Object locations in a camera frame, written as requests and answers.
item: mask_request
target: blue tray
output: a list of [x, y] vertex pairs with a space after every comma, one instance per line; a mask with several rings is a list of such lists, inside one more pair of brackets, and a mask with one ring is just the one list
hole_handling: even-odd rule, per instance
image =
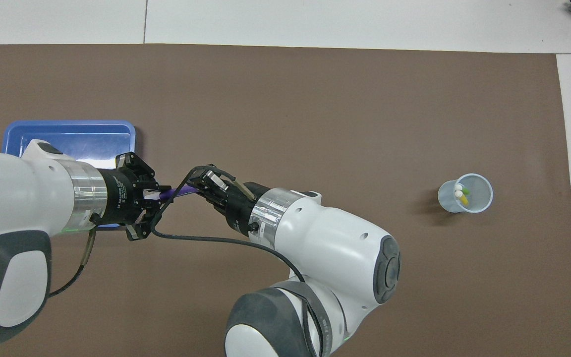
[[1, 151], [21, 156], [32, 139], [98, 169], [115, 169], [118, 154], [134, 151], [136, 129], [126, 120], [19, 120], [7, 127]]

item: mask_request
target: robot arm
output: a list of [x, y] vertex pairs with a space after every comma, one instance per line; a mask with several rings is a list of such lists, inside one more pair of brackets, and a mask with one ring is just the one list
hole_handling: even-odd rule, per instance
[[[242, 296], [227, 324], [225, 348], [237, 356], [326, 357], [373, 309], [394, 293], [400, 253], [383, 229], [320, 205], [315, 192], [243, 185], [208, 167], [190, 177], [191, 190], [251, 242], [287, 257], [292, 274]], [[50, 237], [100, 224], [146, 238], [168, 199], [154, 171], [133, 152], [102, 170], [32, 140], [22, 158], [0, 154], [0, 343], [27, 327], [50, 291]], [[151, 199], [147, 192], [161, 192]]]

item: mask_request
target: black cable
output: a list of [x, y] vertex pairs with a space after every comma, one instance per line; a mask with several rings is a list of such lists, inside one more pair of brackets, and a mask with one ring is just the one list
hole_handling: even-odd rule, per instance
[[85, 267], [85, 265], [87, 264], [88, 260], [89, 260], [89, 255], [91, 254], [91, 249], [94, 246], [94, 240], [96, 238], [96, 227], [92, 228], [89, 231], [88, 234], [88, 242], [85, 246], [85, 253], [83, 253], [83, 257], [81, 258], [81, 265], [79, 266], [79, 269], [76, 271], [76, 273], [74, 274], [74, 276], [72, 276], [72, 279], [70, 279], [69, 282], [65, 283], [64, 286], [60, 287], [59, 289], [51, 292], [48, 295], [48, 298], [52, 298], [54, 296], [57, 296], [58, 294], [61, 294], [62, 292], [64, 292], [67, 288], [70, 287], [70, 285], [72, 285], [74, 282], [76, 282], [76, 280], [79, 278], [79, 276], [81, 276], [81, 273], [83, 271], [83, 268]]
[[229, 244], [239, 244], [239, 245], [244, 245], [244, 246], [251, 246], [252, 248], [257, 248], [257, 249], [261, 249], [263, 251], [267, 251], [268, 253], [274, 255], [275, 257], [279, 258], [282, 262], [284, 262], [290, 269], [292, 269], [292, 272], [296, 275], [296, 277], [299, 279], [300, 282], [305, 282], [305, 279], [303, 278], [303, 274], [301, 274], [301, 272], [299, 271], [299, 269], [297, 269], [294, 264], [292, 262], [290, 262], [290, 260], [288, 258], [286, 258], [285, 255], [279, 253], [278, 251], [268, 248], [267, 246], [263, 246], [261, 244], [256, 244], [255, 242], [248, 242], [248, 241], [240, 241], [238, 239], [231, 239], [231, 238], [220, 238], [220, 237], [195, 237], [195, 236], [179, 236], [179, 235], [168, 235], [166, 233], [161, 233], [159, 231], [157, 231], [156, 226], [158, 224], [158, 222], [160, 222], [161, 217], [163, 216], [163, 213], [165, 212], [165, 210], [167, 209], [167, 207], [173, 202], [173, 198], [175, 197], [175, 195], [177, 193], [179, 193], [179, 190], [184, 187], [184, 185], [188, 182], [188, 179], [191, 177], [191, 175], [196, 172], [197, 170], [210, 170], [215, 172], [216, 174], [220, 174], [222, 176], [226, 176], [228, 177], [231, 181], [235, 181], [235, 177], [232, 176], [231, 174], [229, 174], [228, 172], [225, 172], [224, 170], [220, 170], [216, 167], [211, 167], [211, 166], [197, 166], [194, 167], [193, 169], [191, 169], [188, 174], [186, 174], [186, 177], [184, 177], [184, 179], [182, 180], [182, 182], [179, 184], [179, 186], [177, 186], [177, 188], [175, 189], [175, 191], [173, 192], [173, 194], [171, 195], [171, 198], [168, 199], [168, 201], [165, 202], [165, 204], [160, 208], [160, 210], [156, 213], [156, 215], [153, 217], [153, 219], [151, 220], [151, 233], [153, 233], [154, 235], [161, 237], [161, 238], [167, 238], [167, 239], [179, 239], [179, 240], [186, 240], [186, 241], [206, 241], [206, 242], [227, 242]]

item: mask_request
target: brown mat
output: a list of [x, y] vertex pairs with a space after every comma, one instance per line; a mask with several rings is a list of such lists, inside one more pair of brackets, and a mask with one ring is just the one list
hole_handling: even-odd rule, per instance
[[[189, 45], [0, 46], [0, 142], [19, 119], [126, 119], [162, 183], [215, 163], [317, 190], [398, 240], [396, 296], [335, 354], [571, 356], [571, 190], [554, 55]], [[467, 172], [493, 205], [448, 214]], [[199, 197], [170, 233], [241, 236]], [[54, 242], [54, 285], [85, 237]], [[0, 356], [221, 356], [262, 251], [101, 233], [79, 282]]]

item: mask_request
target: metallic band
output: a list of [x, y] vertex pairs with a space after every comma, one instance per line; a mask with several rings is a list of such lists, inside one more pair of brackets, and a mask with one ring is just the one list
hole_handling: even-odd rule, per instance
[[63, 232], [86, 231], [94, 226], [89, 221], [93, 213], [101, 217], [107, 206], [107, 186], [95, 167], [82, 161], [57, 160], [72, 178], [74, 207]]
[[269, 248], [275, 248], [275, 235], [279, 221], [287, 211], [288, 207], [295, 201], [302, 199], [302, 194], [287, 189], [268, 190], [252, 208], [248, 224], [257, 222], [259, 230], [248, 232], [248, 237], [253, 242], [258, 242]]

